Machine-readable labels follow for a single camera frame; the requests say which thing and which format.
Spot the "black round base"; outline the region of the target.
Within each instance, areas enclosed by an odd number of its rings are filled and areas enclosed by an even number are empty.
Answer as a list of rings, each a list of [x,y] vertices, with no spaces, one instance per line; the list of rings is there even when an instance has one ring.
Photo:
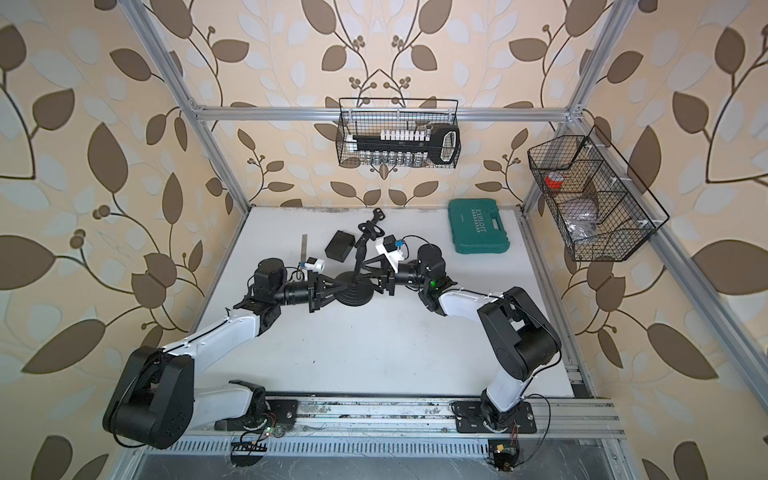
[[[374,288],[367,279],[359,280],[353,271],[347,271],[335,277],[342,283],[343,290],[334,294],[334,298],[341,304],[349,307],[360,307],[371,301]]]

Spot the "black mic stand rod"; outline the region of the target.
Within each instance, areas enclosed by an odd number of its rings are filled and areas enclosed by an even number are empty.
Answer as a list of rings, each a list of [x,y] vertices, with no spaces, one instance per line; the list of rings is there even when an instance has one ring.
[[[384,236],[384,231],[378,226],[378,220],[368,220],[358,225],[360,237],[355,243],[356,255],[353,278],[360,277],[360,270],[367,257],[368,243]]]

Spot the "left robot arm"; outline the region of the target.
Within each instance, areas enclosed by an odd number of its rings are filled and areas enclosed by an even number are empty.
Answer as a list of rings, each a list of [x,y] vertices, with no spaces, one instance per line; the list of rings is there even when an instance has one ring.
[[[197,379],[228,353],[265,333],[284,306],[317,311],[349,284],[314,271],[289,281],[282,260],[261,261],[237,303],[243,316],[226,315],[212,326],[165,347],[142,346],[129,356],[102,420],[103,429],[125,448],[165,449],[189,429],[226,421],[247,430],[271,426],[275,418],[263,386],[230,380],[217,388]]]

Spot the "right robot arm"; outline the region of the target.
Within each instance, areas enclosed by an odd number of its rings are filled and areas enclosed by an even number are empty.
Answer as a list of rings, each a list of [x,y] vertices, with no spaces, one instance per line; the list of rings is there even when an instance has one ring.
[[[433,244],[421,246],[409,262],[392,251],[359,261],[355,269],[357,278],[375,290],[392,295],[396,286],[407,286],[428,311],[481,324],[499,364],[481,394],[489,423],[516,410],[534,377],[561,354],[560,336],[524,289],[488,294],[461,287],[447,275],[442,251]]]

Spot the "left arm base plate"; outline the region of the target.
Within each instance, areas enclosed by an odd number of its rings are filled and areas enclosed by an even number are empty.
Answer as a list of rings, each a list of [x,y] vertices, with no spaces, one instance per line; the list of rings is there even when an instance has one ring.
[[[241,418],[239,430],[255,431],[270,427],[272,430],[291,431],[298,418],[297,400],[254,400]]]

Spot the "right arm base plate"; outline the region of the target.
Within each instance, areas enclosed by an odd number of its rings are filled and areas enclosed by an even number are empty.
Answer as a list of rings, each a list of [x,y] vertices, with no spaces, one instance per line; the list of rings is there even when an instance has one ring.
[[[520,402],[511,410],[500,412],[490,401],[462,400],[450,404],[456,430],[461,434],[519,434],[537,432],[535,417],[528,402]]]

